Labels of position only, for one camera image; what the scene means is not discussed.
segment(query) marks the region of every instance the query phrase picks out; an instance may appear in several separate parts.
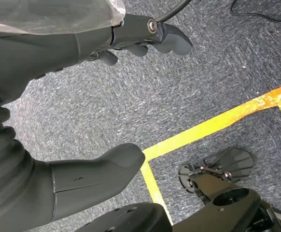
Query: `black mechanical part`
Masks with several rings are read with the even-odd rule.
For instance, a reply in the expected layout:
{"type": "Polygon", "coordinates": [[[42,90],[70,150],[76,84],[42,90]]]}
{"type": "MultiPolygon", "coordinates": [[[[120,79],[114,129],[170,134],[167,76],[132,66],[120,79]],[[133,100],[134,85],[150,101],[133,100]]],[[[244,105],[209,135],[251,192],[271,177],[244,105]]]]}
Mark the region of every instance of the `black mechanical part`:
{"type": "Polygon", "coordinates": [[[248,151],[230,147],[216,156],[184,165],[179,170],[178,175],[180,184],[185,190],[193,193],[197,188],[190,180],[190,176],[208,173],[236,183],[247,178],[254,164],[252,157],[248,151]]]}
{"type": "MultiPolygon", "coordinates": [[[[200,198],[207,208],[208,205],[214,205],[220,207],[218,212],[224,214],[226,210],[233,208],[230,213],[236,214],[238,211],[242,209],[243,206],[240,204],[245,202],[252,190],[248,188],[241,188],[235,185],[234,182],[237,182],[242,177],[246,178],[254,163],[251,155],[246,151],[238,149],[238,148],[229,148],[224,152],[219,154],[217,157],[214,158],[212,162],[207,162],[208,160],[212,160],[214,157],[209,157],[207,159],[202,160],[201,164],[188,164],[180,169],[180,181],[186,190],[190,193],[196,193],[200,198]],[[236,178],[233,178],[231,172],[229,170],[237,171],[236,178]]],[[[245,225],[236,225],[234,229],[231,231],[246,231],[246,232],[281,232],[281,212],[276,209],[272,208],[269,203],[262,200],[254,201],[254,210],[248,210],[247,214],[244,214],[243,218],[240,221],[245,221],[245,225]]],[[[199,212],[191,216],[191,220],[202,220],[202,217],[197,218],[195,215],[198,215],[199,212]]],[[[209,218],[215,217],[214,210],[208,212],[209,218]]],[[[230,221],[233,220],[231,215],[225,215],[230,221]]],[[[193,223],[196,222],[185,220],[186,222],[180,222],[179,224],[186,224],[187,228],[193,223]]],[[[215,222],[208,219],[207,223],[213,223],[214,225],[226,225],[230,222],[223,221],[223,218],[217,220],[215,222]]],[[[180,230],[184,232],[184,228],[180,227],[180,230]]],[[[205,230],[210,231],[214,228],[211,228],[206,225],[205,230]]],[[[216,228],[216,230],[220,231],[230,231],[226,227],[216,228]]]]}
{"type": "Polygon", "coordinates": [[[76,232],[171,232],[165,211],[159,204],[127,205],[94,219],[76,232]]]}
{"type": "Polygon", "coordinates": [[[281,232],[281,219],[254,190],[211,174],[194,181],[210,201],[172,228],[162,206],[139,203],[107,213],[77,232],[281,232]]]}
{"type": "MultiPolygon", "coordinates": [[[[124,21],[113,28],[113,40],[110,46],[102,47],[87,58],[89,61],[101,59],[101,52],[105,50],[128,50],[138,57],[143,57],[152,45],[162,53],[174,51],[177,55],[187,55],[193,44],[184,33],[177,27],[156,22],[151,17],[126,14],[124,21]]],[[[104,56],[103,62],[113,65],[115,59],[104,56]]]]}

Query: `plastic bag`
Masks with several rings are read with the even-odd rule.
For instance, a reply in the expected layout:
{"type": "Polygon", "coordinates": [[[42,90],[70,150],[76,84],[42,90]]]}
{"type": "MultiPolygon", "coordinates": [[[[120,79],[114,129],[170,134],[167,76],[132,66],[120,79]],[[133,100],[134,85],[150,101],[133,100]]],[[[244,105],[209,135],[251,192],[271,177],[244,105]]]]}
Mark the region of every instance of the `plastic bag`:
{"type": "Polygon", "coordinates": [[[122,0],[0,0],[0,31],[79,33],[118,25],[125,14],[122,0]]]}

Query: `gray carpet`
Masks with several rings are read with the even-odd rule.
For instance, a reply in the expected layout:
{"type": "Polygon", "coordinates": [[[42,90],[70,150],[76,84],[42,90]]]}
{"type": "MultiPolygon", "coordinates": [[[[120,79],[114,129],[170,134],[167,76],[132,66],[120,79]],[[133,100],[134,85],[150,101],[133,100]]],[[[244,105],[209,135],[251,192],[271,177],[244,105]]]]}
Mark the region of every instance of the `gray carpet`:
{"type": "MultiPolygon", "coordinates": [[[[125,1],[129,13],[160,15],[172,1],[125,1]]],[[[193,0],[170,23],[194,44],[185,57],[151,48],[145,58],[116,52],[117,65],[82,63],[30,82],[8,105],[18,137],[40,160],[92,159],[120,143],[147,148],[206,119],[281,86],[281,25],[231,16],[230,0],[193,0]]],[[[239,11],[281,18],[281,0],[242,0],[239,11]]],[[[173,220],[199,202],[180,190],[182,163],[237,145],[257,167],[245,186],[281,209],[281,113],[270,109],[151,162],[173,220]]],[[[93,208],[34,229],[73,231],[105,212],[150,201],[138,173],[122,194],[93,208]]]]}

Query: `robotic arm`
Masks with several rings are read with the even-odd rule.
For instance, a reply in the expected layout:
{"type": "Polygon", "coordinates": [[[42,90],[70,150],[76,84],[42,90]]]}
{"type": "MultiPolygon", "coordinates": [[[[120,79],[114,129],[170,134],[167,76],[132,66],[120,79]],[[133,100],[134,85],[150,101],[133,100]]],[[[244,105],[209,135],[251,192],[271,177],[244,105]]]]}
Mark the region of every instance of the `robotic arm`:
{"type": "Polygon", "coordinates": [[[178,28],[131,14],[116,27],[76,34],[0,32],[0,232],[28,230],[105,201],[122,191],[144,161],[133,144],[95,160],[34,160],[15,140],[13,128],[2,126],[9,118],[3,104],[19,98],[30,81],[48,72],[85,60],[113,65],[117,58],[110,49],[144,56],[148,46],[179,55],[192,49],[178,28]]]}

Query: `black cable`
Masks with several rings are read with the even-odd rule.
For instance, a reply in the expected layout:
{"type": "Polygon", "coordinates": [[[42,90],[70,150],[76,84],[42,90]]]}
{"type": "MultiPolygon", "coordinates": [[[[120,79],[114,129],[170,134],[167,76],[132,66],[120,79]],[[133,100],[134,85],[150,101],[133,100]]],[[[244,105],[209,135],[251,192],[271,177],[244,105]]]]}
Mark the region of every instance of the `black cable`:
{"type": "Polygon", "coordinates": [[[157,22],[165,22],[165,21],[167,21],[170,18],[172,18],[172,17],[177,15],[177,13],[180,12],[184,7],[187,6],[190,1],[191,0],[181,0],[178,4],[175,5],[174,8],[171,9],[170,11],[166,12],[163,15],[161,15],[161,16],[156,18],[156,21],[157,21],[157,22]]]}
{"type": "Polygon", "coordinates": [[[269,18],[269,17],[266,16],[266,15],[263,15],[263,14],[257,14],[257,13],[236,13],[233,9],[234,8],[235,3],[236,3],[236,2],[237,2],[237,0],[234,0],[232,3],[232,6],[230,7],[230,13],[233,14],[233,15],[235,15],[235,16],[258,16],[258,17],[265,18],[265,19],[266,19],[268,21],[273,22],[273,23],[281,23],[280,20],[269,18]]]}

